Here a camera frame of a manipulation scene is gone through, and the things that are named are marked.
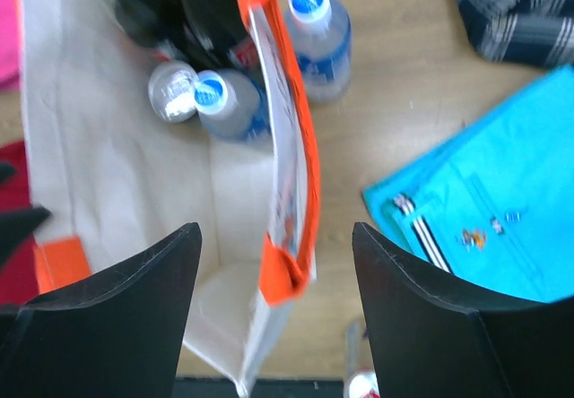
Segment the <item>black can front table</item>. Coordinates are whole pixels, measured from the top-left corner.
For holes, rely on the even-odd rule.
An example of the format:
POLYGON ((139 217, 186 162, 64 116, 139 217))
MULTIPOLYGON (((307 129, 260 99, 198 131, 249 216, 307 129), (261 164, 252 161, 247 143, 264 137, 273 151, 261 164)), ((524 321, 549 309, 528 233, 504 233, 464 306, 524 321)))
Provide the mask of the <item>black can front table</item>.
POLYGON ((181 61, 159 64, 148 82, 148 97, 154 113, 164 122, 182 123, 196 113, 194 82, 197 73, 181 61))

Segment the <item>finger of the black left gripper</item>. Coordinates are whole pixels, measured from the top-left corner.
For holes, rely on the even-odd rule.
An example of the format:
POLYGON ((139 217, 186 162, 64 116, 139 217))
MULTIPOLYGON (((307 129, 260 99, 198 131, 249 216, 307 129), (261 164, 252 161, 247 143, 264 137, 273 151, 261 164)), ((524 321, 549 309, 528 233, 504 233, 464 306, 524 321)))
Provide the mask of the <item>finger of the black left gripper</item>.
POLYGON ((13 252, 50 216, 51 212, 42 206, 1 213, 1 267, 5 266, 13 252))
POLYGON ((16 172, 16 169, 8 162, 0 163, 0 184, 3 184, 16 172))

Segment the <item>cola glass bottle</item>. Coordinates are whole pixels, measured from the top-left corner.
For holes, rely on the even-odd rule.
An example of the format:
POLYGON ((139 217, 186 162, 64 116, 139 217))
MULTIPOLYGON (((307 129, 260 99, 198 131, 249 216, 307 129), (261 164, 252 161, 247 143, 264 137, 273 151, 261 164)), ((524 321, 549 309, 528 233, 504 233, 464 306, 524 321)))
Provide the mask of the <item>cola glass bottle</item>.
POLYGON ((188 60, 183 16, 175 0, 115 0, 113 11, 137 46, 167 60, 188 60))

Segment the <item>silver can front table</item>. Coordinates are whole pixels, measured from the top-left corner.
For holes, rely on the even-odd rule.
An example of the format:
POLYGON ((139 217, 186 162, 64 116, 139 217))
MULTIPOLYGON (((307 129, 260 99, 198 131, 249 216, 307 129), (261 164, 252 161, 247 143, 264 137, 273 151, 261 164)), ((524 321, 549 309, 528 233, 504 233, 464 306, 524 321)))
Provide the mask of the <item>silver can front table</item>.
POLYGON ((344 382, 344 398, 380 398, 375 371, 368 368, 351 374, 344 382))

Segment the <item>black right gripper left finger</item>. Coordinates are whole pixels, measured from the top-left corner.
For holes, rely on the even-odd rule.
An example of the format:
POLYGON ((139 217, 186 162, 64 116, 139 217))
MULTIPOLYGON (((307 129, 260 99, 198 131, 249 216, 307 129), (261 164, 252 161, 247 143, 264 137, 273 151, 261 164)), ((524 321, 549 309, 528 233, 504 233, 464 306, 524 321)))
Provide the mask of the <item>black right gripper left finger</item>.
POLYGON ((3 305, 1 395, 171 396, 201 248, 188 223, 77 283, 3 305))

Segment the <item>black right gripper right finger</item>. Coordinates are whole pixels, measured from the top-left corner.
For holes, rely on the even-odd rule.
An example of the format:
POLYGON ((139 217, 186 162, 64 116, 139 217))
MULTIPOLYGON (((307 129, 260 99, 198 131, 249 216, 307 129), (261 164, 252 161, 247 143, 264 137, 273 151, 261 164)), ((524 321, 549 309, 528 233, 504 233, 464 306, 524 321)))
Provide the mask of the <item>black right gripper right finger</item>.
POLYGON ((572 396, 571 298, 540 303, 474 285, 364 222, 352 252, 383 396, 572 396))

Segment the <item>beige canvas tote bag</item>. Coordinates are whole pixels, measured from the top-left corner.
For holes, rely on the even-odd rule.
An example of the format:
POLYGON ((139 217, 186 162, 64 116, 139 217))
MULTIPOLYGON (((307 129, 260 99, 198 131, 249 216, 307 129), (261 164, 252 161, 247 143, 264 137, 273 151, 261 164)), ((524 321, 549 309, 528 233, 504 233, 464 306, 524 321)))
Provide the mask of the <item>beige canvas tote bag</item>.
POLYGON ((101 0, 21 0, 22 122, 30 194, 100 271, 187 222, 203 247, 178 347, 247 397, 295 299, 315 280, 317 141, 278 0, 239 0, 262 65, 271 133, 226 143, 157 118, 152 60, 101 0))

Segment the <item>clear water bottle blue label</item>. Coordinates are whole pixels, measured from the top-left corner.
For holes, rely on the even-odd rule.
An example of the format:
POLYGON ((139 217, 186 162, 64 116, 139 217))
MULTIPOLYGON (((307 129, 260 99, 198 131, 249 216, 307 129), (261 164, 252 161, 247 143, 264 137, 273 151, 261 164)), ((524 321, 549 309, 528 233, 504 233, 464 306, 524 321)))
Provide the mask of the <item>clear water bottle blue label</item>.
POLYGON ((196 112, 213 136, 250 143, 271 133, 265 90, 236 70, 200 72, 193 84, 196 112))

